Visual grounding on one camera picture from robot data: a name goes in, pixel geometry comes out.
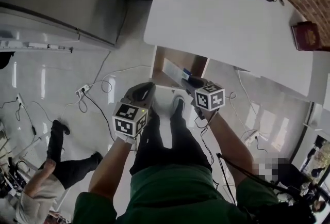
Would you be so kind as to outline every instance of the white cube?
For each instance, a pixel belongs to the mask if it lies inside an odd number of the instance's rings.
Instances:
[[[148,109],[118,102],[113,115],[116,132],[135,137],[147,124]]]
[[[225,106],[225,89],[212,84],[195,90],[196,106],[212,111]]]

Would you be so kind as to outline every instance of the person in white shirt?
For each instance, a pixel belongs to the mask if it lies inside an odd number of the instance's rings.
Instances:
[[[21,224],[44,223],[54,199],[94,171],[103,158],[96,152],[87,159],[61,162],[64,133],[70,134],[68,127],[54,120],[47,160],[24,187],[16,207],[16,219]]]

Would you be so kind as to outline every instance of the table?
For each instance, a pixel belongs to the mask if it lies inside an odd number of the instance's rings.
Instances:
[[[283,1],[153,0],[144,41],[248,70],[308,96],[313,52],[296,50],[290,26],[304,18]]]

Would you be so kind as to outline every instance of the leg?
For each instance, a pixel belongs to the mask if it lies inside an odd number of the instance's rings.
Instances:
[[[47,158],[52,159],[56,163],[61,162],[61,152],[63,145],[63,131],[64,126],[58,121],[54,120],[51,138],[49,139]]]
[[[65,189],[80,182],[90,172],[94,171],[101,160],[93,154],[91,157],[79,161],[65,161],[56,165],[54,176]]]
[[[173,137],[173,163],[201,165],[212,171],[210,163],[201,146],[191,135],[190,130],[187,129],[186,121],[182,117],[183,109],[184,101],[179,100],[177,108],[170,119]]]
[[[129,171],[131,175],[149,166],[162,163],[164,147],[160,137],[159,125],[159,116],[151,108],[151,119],[142,133],[134,164]]]

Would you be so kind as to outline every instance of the refrigerator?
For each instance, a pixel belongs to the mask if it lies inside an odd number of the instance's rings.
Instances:
[[[0,0],[0,50],[115,49],[125,0]]]

